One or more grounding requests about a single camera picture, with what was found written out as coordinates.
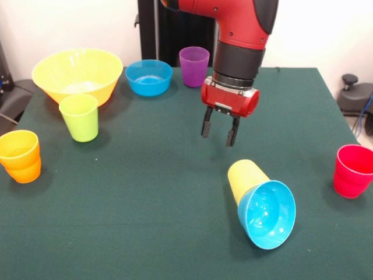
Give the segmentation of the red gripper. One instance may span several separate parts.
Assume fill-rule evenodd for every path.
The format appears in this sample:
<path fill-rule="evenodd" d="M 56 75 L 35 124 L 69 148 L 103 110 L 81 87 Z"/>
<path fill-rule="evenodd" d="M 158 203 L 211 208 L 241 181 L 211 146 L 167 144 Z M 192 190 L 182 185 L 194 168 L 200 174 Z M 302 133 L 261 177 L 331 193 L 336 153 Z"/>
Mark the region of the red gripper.
<path fill-rule="evenodd" d="M 240 117 L 247 117 L 255 111 L 259 102 L 259 90 L 254 88 L 232 89 L 215 83 L 212 77 L 208 76 L 201 88 L 201 99 L 207 105 L 201 136 L 209 136 L 213 109 L 227 110 L 233 114 L 233 124 L 228 132 L 226 146 L 233 147 L 240 125 Z"/>

